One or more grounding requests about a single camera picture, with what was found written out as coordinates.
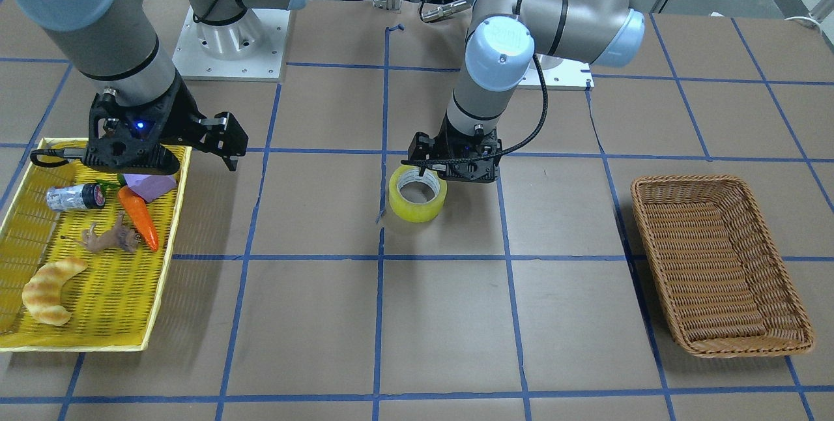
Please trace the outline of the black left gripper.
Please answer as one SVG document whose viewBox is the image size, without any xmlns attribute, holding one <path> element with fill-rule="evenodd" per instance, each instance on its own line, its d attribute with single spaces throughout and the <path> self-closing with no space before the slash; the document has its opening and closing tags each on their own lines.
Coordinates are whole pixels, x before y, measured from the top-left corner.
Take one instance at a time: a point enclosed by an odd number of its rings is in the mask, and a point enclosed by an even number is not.
<svg viewBox="0 0 834 421">
<path fill-rule="evenodd" d="M 458 131 L 447 116 L 435 137 L 422 131 L 414 134 L 409 145 L 407 163 L 420 169 L 434 171 L 446 181 L 492 183 L 498 179 L 502 149 L 496 130 L 486 132 L 476 125 L 473 136 Z"/>
</svg>

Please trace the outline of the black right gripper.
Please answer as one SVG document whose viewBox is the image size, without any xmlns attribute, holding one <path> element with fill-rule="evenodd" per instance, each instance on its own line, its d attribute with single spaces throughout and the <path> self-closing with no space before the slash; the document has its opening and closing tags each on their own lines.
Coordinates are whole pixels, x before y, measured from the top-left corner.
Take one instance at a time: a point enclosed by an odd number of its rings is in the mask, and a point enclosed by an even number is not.
<svg viewBox="0 0 834 421">
<path fill-rule="evenodd" d="M 246 154 L 248 135 L 231 112 L 213 119 L 201 114 L 176 74 L 164 94 L 137 106 L 120 104 L 110 93 L 96 94 L 81 163 L 104 173 L 172 175 L 180 162 L 170 145 L 214 154 L 234 172 Z"/>
</svg>

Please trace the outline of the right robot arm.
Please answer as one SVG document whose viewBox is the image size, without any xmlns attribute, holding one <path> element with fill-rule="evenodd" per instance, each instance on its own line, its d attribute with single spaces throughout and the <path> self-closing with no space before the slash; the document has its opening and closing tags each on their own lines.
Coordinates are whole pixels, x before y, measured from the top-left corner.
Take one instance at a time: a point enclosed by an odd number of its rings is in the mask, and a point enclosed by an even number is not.
<svg viewBox="0 0 834 421">
<path fill-rule="evenodd" d="M 200 53 L 212 64 L 243 62 L 271 44 L 258 9 L 290 11 L 307 0 L 188 0 Z M 230 171 L 248 135 L 229 111 L 205 116 L 143 11 L 143 0 L 17 0 L 96 87 L 83 148 L 41 148 L 34 166 L 77 160 L 104 173 L 172 175 L 170 145 L 220 157 Z"/>
</svg>

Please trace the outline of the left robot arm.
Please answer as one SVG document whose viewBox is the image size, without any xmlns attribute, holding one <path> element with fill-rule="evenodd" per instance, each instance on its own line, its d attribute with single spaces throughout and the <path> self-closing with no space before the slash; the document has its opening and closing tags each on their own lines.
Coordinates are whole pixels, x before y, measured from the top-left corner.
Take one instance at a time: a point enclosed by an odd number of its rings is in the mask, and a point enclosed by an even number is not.
<svg viewBox="0 0 834 421">
<path fill-rule="evenodd" d="M 503 147 L 497 125 L 530 66 L 547 91 L 540 56 L 590 65 L 628 65 L 642 44 L 644 15 L 631 0 L 467 0 L 472 17 L 463 64 L 437 136 L 414 135 L 405 165 L 441 179 L 489 183 L 500 158 L 530 143 L 544 126 L 543 98 L 536 127 Z"/>
</svg>

